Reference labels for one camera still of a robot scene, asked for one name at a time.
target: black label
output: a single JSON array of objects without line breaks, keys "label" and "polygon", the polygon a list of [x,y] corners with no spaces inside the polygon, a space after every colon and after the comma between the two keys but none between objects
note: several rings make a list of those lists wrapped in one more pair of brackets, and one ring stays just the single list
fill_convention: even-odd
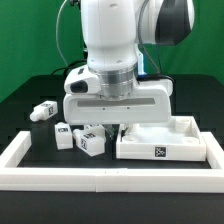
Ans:
[{"label": "black label", "polygon": [[68,132],[68,128],[59,128],[58,132]]},{"label": "black label", "polygon": [[43,103],[41,104],[42,107],[49,107],[51,104],[48,104],[48,103]]},{"label": "black label", "polygon": [[48,111],[49,111],[49,116],[51,116],[51,115],[54,113],[54,109],[53,109],[53,107],[50,107],[50,108],[48,109]]},{"label": "black label", "polygon": [[87,150],[87,144],[86,144],[86,140],[81,138],[81,147],[85,150]]},{"label": "black label", "polygon": [[90,138],[95,138],[96,136],[92,133],[89,133],[87,135],[84,135],[85,138],[90,139]]},{"label": "black label", "polygon": [[155,147],[155,157],[165,158],[166,157],[166,147]]}]

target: white tray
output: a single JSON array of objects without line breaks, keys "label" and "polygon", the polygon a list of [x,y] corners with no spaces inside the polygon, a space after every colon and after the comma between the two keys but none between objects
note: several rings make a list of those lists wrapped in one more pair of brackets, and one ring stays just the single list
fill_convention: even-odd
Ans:
[{"label": "white tray", "polygon": [[206,144],[193,117],[172,117],[163,124],[134,124],[117,138],[118,159],[205,161]]}]

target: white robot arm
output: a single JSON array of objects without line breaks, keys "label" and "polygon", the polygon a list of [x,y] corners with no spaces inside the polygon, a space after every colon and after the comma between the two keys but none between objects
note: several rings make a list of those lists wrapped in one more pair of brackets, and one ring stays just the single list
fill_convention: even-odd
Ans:
[{"label": "white robot arm", "polygon": [[185,39],[194,23],[192,0],[82,0],[81,15],[88,62],[65,82],[66,121],[168,121],[172,82],[136,81],[136,43],[176,45]]}]

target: green backdrop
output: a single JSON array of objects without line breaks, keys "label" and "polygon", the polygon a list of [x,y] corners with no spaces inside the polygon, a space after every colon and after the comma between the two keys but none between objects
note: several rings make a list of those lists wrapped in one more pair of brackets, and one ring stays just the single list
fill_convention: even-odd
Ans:
[{"label": "green backdrop", "polygon": [[[0,1],[0,102],[30,77],[64,66],[55,41],[62,2]],[[194,0],[194,4],[196,22],[191,35],[176,47],[159,47],[163,71],[208,74],[224,83],[224,1]],[[68,62],[82,57],[80,24],[78,8],[67,4],[60,25],[60,43]]]}]

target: black tabletop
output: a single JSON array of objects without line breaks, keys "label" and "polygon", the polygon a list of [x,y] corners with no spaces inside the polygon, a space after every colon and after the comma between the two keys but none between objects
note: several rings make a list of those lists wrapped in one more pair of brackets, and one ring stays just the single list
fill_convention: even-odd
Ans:
[{"label": "black tabletop", "polygon": [[[206,75],[176,75],[172,114],[194,116],[224,147],[224,86]],[[20,167],[209,168],[207,162],[117,160],[107,136],[106,153],[89,157],[74,146],[58,151],[54,125],[64,121],[61,76],[36,76],[0,104],[0,153],[21,130],[30,130],[32,146]],[[59,112],[31,122],[33,107],[57,101]],[[223,223],[223,194],[0,192],[2,223]]]}]

